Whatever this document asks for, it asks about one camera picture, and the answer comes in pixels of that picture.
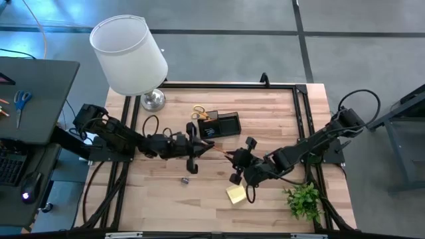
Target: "orange-handled scissors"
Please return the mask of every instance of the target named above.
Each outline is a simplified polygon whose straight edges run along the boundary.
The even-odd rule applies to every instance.
[[[209,120],[211,117],[205,113],[205,108],[202,105],[193,106],[193,113],[191,114],[192,120]]]

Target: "gray floor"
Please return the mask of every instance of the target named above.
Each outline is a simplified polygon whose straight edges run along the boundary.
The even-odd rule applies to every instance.
[[[27,0],[44,25],[93,27],[121,14],[145,17],[151,29],[296,31],[290,0]],[[425,33],[425,1],[299,0],[305,31]],[[0,26],[33,27],[20,1],[0,15]],[[255,82],[267,72],[272,82],[306,82],[298,37],[246,35],[154,35],[165,50],[169,80]],[[70,103],[102,105],[108,85],[88,42],[88,34],[48,33],[48,58],[77,60],[81,68]],[[425,38],[306,37],[313,79],[324,83],[331,110],[346,93],[375,91],[381,114],[424,83]],[[41,57],[40,33],[1,32],[0,46]],[[353,96],[346,106],[367,120],[376,104]],[[66,122],[72,114],[65,107]],[[386,131],[364,132],[345,148],[347,181],[358,228],[365,232],[425,238],[425,190],[390,197],[401,182]],[[55,185],[58,207],[40,220],[37,231],[70,228],[80,196],[79,183]]]

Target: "wooden tabletop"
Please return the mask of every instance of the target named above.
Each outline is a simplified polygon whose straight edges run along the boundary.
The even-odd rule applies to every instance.
[[[316,130],[330,119],[325,87],[308,84],[308,95]],[[207,111],[220,114],[238,112],[242,133],[213,139],[216,146],[226,151],[246,147],[248,136],[257,142],[253,154],[262,157],[266,152],[285,145],[293,145],[298,136],[294,101],[290,90],[235,90],[235,89],[162,89],[167,101],[156,112],[161,133],[165,127],[174,132],[185,131],[192,107],[203,105]],[[134,97],[131,99],[127,125],[130,123]],[[106,109],[112,117],[121,118],[124,96],[110,90]],[[140,107],[136,131],[141,133],[143,122],[152,113]],[[155,120],[149,120],[146,134],[155,130]],[[129,168],[123,201],[120,230],[154,231],[221,231],[221,232],[313,232],[312,222],[291,217],[284,188],[292,186],[281,180],[267,180],[256,190],[256,202],[232,204],[226,194],[231,186],[229,176],[234,172],[222,153],[210,150],[197,159],[199,173],[186,171],[186,158],[164,161],[148,159],[136,153]],[[86,208],[90,216],[103,200],[108,184],[111,163],[104,163],[90,187]],[[95,166],[90,168],[87,181]],[[335,165],[323,165],[329,200],[339,214],[353,227],[355,219],[345,177]],[[182,177],[189,177],[184,185]],[[297,165],[286,178],[302,181],[303,166]],[[82,209],[78,211],[76,226],[82,224]],[[114,206],[111,207],[111,221]]]

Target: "potted plant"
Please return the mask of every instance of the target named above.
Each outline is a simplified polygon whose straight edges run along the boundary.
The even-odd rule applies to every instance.
[[[292,215],[299,220],[305,217],[307,221],[316,220],[320,223],[320,214],[323,212],[317,209],[319,199],[319,191],[314,188],[313,183],[294,186],[294,191],[285,190],[288,194],[288,205],[291,208]]]

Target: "scissors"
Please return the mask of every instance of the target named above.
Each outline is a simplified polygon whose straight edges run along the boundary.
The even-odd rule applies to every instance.
[[[16,106],[16,128],[19,128],[19,122],[21,121],[21,113],[24,109],[25,104],[33,97],[33,95],[30,92],[24,92],[23,90],[18,90],[15,94],[15,98],[13,98],[13,101]]]
[[[192,120],[210,120],[211,117],[205,113],[205,108],[202,105],[193,106]]]

